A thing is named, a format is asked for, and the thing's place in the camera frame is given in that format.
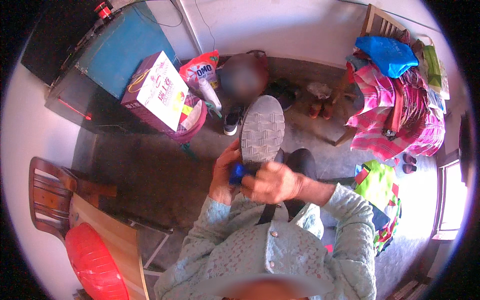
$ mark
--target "pink plaid cloth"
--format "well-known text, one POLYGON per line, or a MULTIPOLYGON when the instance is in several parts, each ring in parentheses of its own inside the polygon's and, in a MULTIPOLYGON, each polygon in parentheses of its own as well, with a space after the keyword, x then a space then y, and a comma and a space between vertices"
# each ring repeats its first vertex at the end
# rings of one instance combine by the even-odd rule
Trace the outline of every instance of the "pink plaid cloth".
POLYGON ((437 152, 444 141, 443 119, 438 120, 428 113, 413 131, 389 141, 382 135, 382 129, 395 105, 395 90, 391 79, 382 75, 374 64, 357 70, 353 77, 365 97, 365 105, 347 122, 348 126, 358 128, 350 145, 351 149, 370 150, 384 161, 402 152, 426 156, 437 152))

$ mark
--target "window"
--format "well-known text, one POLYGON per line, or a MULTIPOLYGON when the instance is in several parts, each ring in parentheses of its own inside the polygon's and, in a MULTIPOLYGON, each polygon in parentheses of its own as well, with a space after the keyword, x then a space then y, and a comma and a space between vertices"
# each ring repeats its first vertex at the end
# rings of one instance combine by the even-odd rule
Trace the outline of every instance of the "window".
POLYGON ((436 240, 453 240, 462 224, 467 187, 462 182, 460 163, 458 160, 442 167, 440 171, 441 201, 436 240))

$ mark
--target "light blue lace jacket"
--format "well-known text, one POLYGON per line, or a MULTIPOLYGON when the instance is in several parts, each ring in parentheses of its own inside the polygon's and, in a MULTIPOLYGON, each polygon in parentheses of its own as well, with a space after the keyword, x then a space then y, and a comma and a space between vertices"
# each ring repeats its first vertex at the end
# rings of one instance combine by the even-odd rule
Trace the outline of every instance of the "light blue lace jacket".
POLYGON ((268 272, 317 276, 334 284, 331 292, 310 300, 375 299, 373 212, 365 199, 337 185, 323 208, 307 204, 288 222, 282 203, 272 222, 256 226, 264 207, 242 194, 231 206, 207 197, 178 261, 156 282, 156 298, 221 300, 194 286, 216 276, 268 272), (320 242, 320 209, 338 220, 332 255, 320 242))

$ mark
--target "pink slipper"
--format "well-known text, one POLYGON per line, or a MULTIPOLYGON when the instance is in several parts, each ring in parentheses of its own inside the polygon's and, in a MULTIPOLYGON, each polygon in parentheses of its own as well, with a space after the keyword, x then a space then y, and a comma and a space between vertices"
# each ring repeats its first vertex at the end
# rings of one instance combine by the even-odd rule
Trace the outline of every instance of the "pink slipper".
POLYGON ((407 164, 412 165, 415 165, 417 163, 417 159, 407 153, 403 154, 403 161, 407 164))
POLYGON ((405 174, 411 174, 416 170, 417 170, 417 167, 414 165, 410 165, 410 164, 403 165, 403 171, 405 172, 405 174))

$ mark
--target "hand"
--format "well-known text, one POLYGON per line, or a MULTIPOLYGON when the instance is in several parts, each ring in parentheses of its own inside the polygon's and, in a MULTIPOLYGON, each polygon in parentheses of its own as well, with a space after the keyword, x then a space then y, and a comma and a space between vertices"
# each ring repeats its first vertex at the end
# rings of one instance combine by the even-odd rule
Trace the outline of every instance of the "hand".
POLYGON ((210 184, 208 196, 213 200, 230 205, 232 202, 232 193, 235 187, 228 184, 230 177, 230 164, 240 161, 240 142, 238 139, 233 141, 223 153, 217 158, 213 169, 213 179, 210 184))
POLYGON ((284 164, 268 162, 262 165, 255 178, 243 177, 240 191, 255 202, 277 204, 296 198, 303 178, 284 164))

